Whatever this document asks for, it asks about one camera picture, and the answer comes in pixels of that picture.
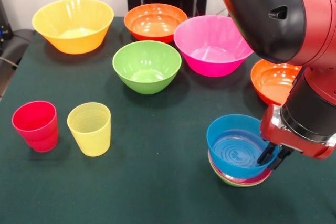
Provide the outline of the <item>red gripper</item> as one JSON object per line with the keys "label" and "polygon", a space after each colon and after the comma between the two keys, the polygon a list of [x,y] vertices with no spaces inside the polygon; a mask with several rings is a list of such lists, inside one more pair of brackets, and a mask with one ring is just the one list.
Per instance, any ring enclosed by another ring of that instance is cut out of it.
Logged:
{"label": "red gripper", "polygon": [[293,149],[315,159],[325,159],[333,153],[335,149],[335,135],[331,136],[326,142],[320,143],[303,138],[285,126],[280,116],[281,108],[281,106],[272,104],[267,108],[262,117],[260,135],[264,140],[270,142],[258,158],[258,164],[269,162],[276,145],[287,147],[281,148],[277,157],[268,165],[267,168],[269,170],[276,170],[292,154]]}

